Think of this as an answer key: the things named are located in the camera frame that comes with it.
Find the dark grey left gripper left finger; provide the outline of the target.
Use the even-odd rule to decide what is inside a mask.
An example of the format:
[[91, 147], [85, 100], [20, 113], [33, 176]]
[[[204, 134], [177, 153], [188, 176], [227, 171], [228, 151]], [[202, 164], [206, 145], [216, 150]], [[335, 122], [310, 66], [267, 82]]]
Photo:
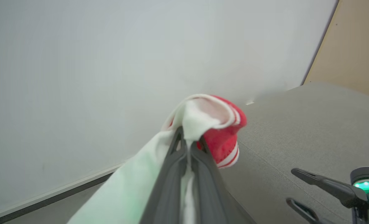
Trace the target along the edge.
[[140, 224], [180, 224], [181, 180], [186, 173], [187, 150], [180, 126], [173, 135]]

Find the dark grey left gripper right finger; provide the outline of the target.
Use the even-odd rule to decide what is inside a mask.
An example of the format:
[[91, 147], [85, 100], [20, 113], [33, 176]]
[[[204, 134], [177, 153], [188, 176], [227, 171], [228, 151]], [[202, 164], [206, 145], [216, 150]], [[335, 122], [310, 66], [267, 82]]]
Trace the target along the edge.
[[229, 193], [204, 137], [190, 148], [197, 224], [256, 224]]

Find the red garment with white stripes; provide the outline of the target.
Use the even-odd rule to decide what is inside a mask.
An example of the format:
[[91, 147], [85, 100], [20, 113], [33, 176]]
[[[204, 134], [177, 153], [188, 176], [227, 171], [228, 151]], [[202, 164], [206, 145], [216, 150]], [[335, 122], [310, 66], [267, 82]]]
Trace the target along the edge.
[[219, 96], [196, 94], [182, 100], [162, 126], [163, 131], [183, 126], [191, 141], [204, 137], [218, 168], [235, 164], [240, 150], [237, 133], [247, 124], [245, 113]]

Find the grey fabric sofa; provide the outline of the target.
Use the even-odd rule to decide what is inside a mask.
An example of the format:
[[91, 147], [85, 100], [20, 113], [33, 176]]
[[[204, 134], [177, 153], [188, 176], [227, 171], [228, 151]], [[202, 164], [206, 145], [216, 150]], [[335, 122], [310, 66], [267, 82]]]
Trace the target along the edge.
[[369, 96], [326, 83], [309, 83], [243, 108], [238, 162], [221, 170], [231, 195], [257, 224], [308, 224], [286, 198], [336, 224], [352, 213], [328, 193], [291, 174], [300, 168], [341, 182], [369, 167]]

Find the white and black baseboard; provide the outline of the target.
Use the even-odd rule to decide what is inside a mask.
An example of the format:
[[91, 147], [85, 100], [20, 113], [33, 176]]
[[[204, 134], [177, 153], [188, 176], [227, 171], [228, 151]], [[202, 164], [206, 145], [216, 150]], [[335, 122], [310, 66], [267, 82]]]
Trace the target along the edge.
[[36, 196], [24, 202], [0, 210], [0, 224], [48, 206], [64, 198], [70, 197], [95, 185], [101, 184], [105, 182], [111, 176], [111, 174], [116, 171], [116, 169], [123, 166], [123, 164], [124, 162], [96, 174], [90, 175], [89, 177], [82, 178], [81, 180], [77, 180], [71, 184], [67, 184], [63, 187], [52, 190], [48, 193]]

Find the beige wall panel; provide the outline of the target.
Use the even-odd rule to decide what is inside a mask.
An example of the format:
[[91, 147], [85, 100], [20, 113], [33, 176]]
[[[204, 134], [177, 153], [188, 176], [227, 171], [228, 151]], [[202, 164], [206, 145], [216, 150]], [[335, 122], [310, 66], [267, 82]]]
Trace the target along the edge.
[[306, 77], [311, 82], [369, 95], [369, 0], [339, 0]]

